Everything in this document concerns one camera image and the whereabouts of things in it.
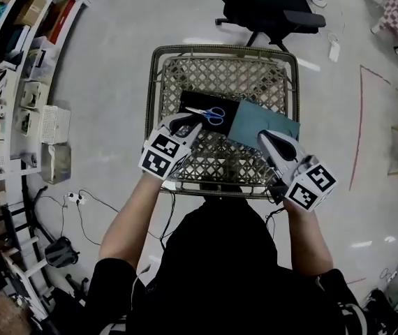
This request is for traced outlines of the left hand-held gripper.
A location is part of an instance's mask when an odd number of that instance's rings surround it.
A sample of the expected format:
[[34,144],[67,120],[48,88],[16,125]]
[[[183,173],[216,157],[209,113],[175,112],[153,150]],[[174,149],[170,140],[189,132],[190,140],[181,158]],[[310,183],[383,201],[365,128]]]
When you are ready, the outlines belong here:
[[143,171],[166,180],[191,155],[191,147],[202,130],[190,112],[171,114],[162,119],[144,142],[138,166]]

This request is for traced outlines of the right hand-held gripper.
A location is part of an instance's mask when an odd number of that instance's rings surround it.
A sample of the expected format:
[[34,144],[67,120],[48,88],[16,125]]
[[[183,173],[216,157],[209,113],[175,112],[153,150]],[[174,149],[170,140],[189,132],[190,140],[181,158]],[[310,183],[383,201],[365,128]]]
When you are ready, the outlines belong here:
[[337,179],[314,155],[306,156],[300,143],[291,136],[277,131],[261,131],[258,145],[265,160],[278,171],[285,170],[282,182],[286,190],[283,200],[289,200],[305,211],[313,211],[337,185]]

